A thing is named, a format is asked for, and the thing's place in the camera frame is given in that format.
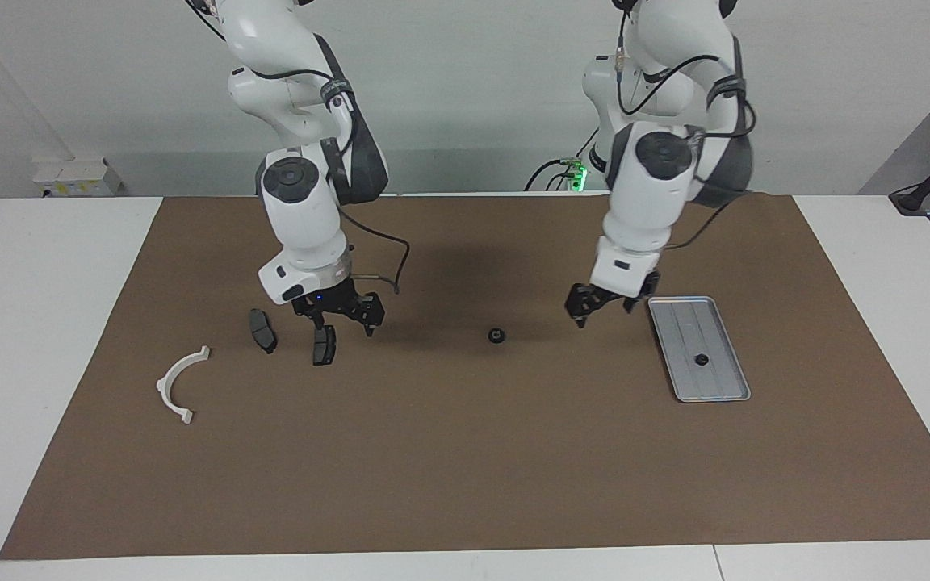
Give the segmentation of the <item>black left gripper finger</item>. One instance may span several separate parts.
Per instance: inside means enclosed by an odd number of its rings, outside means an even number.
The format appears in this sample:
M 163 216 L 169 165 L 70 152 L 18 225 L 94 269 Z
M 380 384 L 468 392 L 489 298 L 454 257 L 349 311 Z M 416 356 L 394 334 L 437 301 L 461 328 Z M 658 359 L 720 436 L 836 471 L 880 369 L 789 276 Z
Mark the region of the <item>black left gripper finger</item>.
M 584 328 L 588 317 L 595 310 L 595 291 L 591 286 L 575 283 L 565 300 L 565 309 L 578 328 Z
M 627 314 L 634 312 L 635 306 L 653 297 L 656 294 L 657 287 L 660 285 L 660 272 L 651 272 L 643 280 L 641 290 L 635 297 L 627 297 L 623 300 L 623 308 Z

